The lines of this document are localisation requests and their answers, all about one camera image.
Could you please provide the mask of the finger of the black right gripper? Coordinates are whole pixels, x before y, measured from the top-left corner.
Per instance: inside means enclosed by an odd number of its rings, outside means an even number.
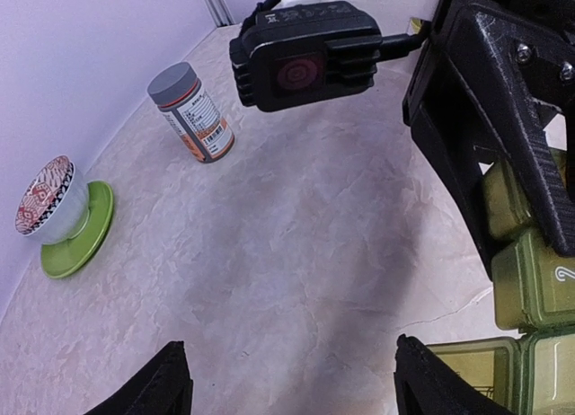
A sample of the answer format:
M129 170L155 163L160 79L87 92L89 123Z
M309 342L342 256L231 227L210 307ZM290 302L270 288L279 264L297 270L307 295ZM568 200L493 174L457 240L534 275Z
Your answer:
M518 121L483 126L495 153L511 164L546 241L562 256L574 253L574 103L545 128L525 105L510 105Z
M491 261L503 243L490 234L483 194L482 163L497 159L482 120L447 57L426 43L402 102L403 122L459 209L482 265L492 277Z

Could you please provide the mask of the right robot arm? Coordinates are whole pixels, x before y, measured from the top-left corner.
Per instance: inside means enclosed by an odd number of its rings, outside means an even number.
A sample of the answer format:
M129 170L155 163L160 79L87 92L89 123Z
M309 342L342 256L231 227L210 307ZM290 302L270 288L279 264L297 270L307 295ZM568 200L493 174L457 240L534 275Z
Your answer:
M273 112L363 93L379 63L419 58L402 102L411 137L444 183L484 265L481 167L502 159L544 240L574 253L574 172L545 127L574 129L574 0L265 0L231 41L244 106Z

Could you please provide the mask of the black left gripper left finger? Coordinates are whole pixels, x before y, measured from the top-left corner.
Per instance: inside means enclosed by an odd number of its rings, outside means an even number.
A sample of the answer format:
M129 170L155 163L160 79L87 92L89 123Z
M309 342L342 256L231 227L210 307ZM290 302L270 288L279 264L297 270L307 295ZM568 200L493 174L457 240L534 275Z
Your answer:
M191 414L193 380L183 341L170 341L87 414Z

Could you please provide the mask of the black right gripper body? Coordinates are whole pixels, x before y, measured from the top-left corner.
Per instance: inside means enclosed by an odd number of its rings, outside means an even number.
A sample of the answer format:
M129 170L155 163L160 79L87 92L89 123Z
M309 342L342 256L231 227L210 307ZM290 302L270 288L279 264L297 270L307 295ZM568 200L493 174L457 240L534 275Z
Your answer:
M468 128L518 121L545 128L574 103L574 0L440 0L403 101Z

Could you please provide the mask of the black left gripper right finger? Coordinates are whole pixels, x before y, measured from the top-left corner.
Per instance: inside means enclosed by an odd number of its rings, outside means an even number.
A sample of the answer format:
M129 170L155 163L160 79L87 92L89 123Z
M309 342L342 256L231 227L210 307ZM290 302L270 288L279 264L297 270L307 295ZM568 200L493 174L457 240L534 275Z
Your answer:
M399 336L395 362L394 387L400 415L509 413L472 388L415 337Z

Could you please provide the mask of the amber bottle grey cap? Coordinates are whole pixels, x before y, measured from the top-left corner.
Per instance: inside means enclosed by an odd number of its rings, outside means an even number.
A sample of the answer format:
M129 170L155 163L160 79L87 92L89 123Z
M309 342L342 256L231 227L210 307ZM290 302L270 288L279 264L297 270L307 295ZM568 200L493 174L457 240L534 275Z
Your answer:
M213 163L231 150L234 133L189 63L167 67L147 93L198 161Z

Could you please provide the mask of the green pill organizer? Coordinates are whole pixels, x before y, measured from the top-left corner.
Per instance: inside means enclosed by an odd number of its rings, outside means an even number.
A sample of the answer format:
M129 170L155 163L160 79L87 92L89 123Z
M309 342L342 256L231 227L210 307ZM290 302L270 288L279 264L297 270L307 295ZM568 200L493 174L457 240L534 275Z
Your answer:
M472 388L515 414L574 412L574 260L536 226L509 163L483 176L491 235L506 247L491 261L499 337L430 346Z

